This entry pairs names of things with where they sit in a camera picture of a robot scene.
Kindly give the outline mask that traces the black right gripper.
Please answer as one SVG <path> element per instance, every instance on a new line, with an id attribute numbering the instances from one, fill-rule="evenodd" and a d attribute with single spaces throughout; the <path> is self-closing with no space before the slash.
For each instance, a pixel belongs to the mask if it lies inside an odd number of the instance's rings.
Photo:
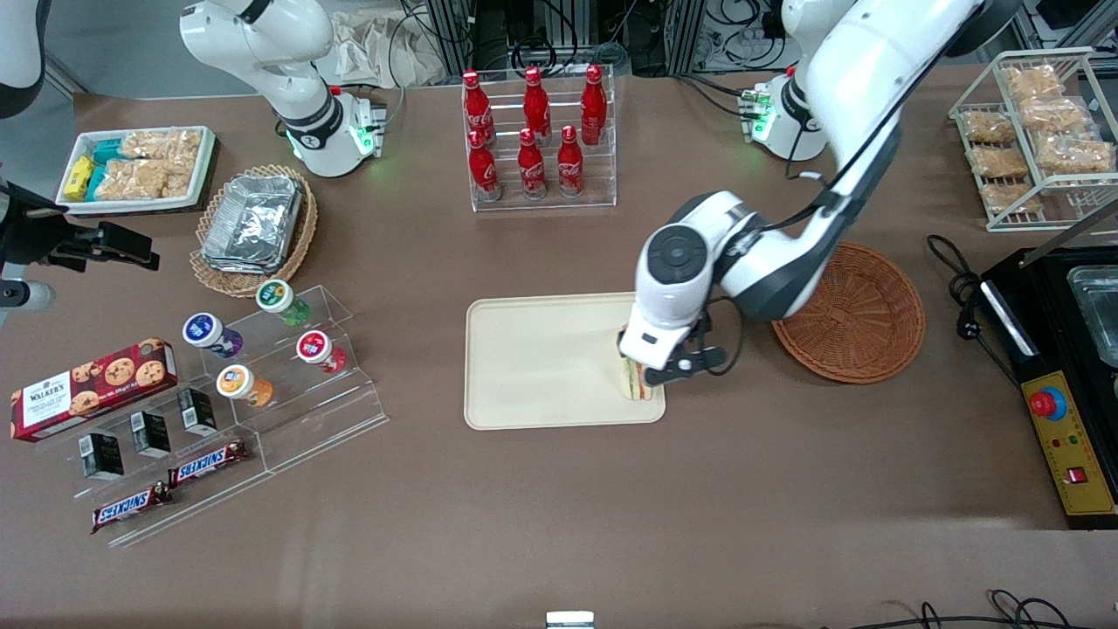
<path id="1" fill-rule="evenodd" d="M 93 230 L 69 223 L 66 210 L 51 200 L 23 190 L 1 187 L 4 213 L 1 227 L 1 259 L 13 266 L 64 266 L 84 270 L 88 261 L 104 261 L 92 240 Z M 101 248 L 116 261 L 159 271 L 160 256 L 152 252 L 152 239 L 116 223 L 101 223 Z"/>

